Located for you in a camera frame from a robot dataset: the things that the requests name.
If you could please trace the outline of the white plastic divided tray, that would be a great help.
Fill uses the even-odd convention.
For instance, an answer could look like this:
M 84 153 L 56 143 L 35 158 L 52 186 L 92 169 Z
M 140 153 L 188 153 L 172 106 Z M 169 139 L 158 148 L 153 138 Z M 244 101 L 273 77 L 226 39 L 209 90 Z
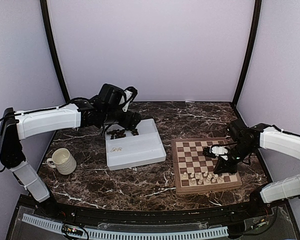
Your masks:
M 106 132 L 122 130 L 118 124 L 112 125 Z M 105 134 L 106 161 L 109 170 L 121 170 L 164 162 L 166 151 L 160 138 L 154 119 L 144 119 L 137 125 L 139 135 L 133 136 L 125 130 L 126 137 L 110 139 Z M 112 148 L 122 147 L 122 151 L 111 152 Z

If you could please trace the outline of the white chess piece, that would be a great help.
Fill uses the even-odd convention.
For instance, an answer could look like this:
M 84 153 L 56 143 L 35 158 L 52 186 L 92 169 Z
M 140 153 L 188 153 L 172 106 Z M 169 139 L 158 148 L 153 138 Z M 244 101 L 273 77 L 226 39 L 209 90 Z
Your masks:
M 201 177 L 201 178 L 199 179 L 199 181 L 198 181 L 198 184 L 199 184 L 199 185 L 202 185 L 202 184 L 203 184 L 203 181 L 204 181 L 204 178 Z
M 212 179 L 211 179 L 211 182 L 212 183 L 216 183 L 217 181 L 218 181 L 218 175 L 217 174 L 215 174 L 213 177 L 212 177 Z
M 224 176 L 223 175 L 218 178 L 218 182 L 219 183 L 224 183 Z

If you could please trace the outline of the wooden chess board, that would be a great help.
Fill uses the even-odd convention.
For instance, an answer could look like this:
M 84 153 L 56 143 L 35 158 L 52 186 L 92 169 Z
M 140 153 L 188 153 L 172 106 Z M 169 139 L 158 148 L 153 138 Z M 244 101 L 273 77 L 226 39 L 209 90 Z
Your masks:
M 207 177 L 203 177 L 203 173 L 208 172 L 208 174 L 212 174 L 213 178 L 215 175 L 213 171 L 217 164 L 215 158 L 203 155 L 203 149 L 208 146 L 226 143 L 227 140 L 224 137 L 173 139 L 171 141 L 175 187 L 178 195 L 200 194 L 209 191 L 220 192 L 236 189 L 243 185 L 239 173 L 219 174 L 218 178 L 224 176 L 224 182 L 218 182 L 217 179 L 217 182 L 211 182 L 210 184 L 206 183 Z M 184 172 L 187 172 L 186 179 L 182 179 Z M 191 172 L 194 172 L 195 185 L 190 185 L 190 180 L 193 179 L 190 178 Z M 201 177 L 204 178 L 201 185 L 198 184 L 201 177 L 197 179 L 196 173 L 201 173 Z

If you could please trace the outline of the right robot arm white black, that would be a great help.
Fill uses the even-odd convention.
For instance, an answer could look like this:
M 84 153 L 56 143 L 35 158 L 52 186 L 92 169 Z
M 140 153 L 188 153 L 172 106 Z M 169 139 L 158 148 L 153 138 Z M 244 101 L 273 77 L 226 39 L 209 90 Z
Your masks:
M 254 190 L 245 205 L 245 213 L 256 217 L 265 204 L 278 200 L 300 198 L 300 135 L 274 124 L 247 126 L 242 120 L 232 121 L 227 131 L 232 143 L 216 143 L 204 149 L 204 155 L 217 159 L 215 174 L 238 171 L 252 153 L 260 152 L 269 168 L 273 182 Z

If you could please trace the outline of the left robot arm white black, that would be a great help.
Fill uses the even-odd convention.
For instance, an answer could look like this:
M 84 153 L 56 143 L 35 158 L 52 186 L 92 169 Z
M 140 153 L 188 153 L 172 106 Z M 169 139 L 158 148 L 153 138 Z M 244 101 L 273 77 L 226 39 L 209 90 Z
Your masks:
M 119 125 L 132 131 L 141 121 L 138 112 L 129 110 L 137 95 L 133 86 L 122 89 L 105 83 L 91 98 L 75 97 L 63 105 L 34 110 L 6 108 L 0 118 L 0 173 L 10 170 L 34 200 L 41 203 L 41 210 L 48 217 L 57 218 L 61 208 L 29 163 L 23 143 L 59 130 L 91 126 L 105 131 L 109 126 Z

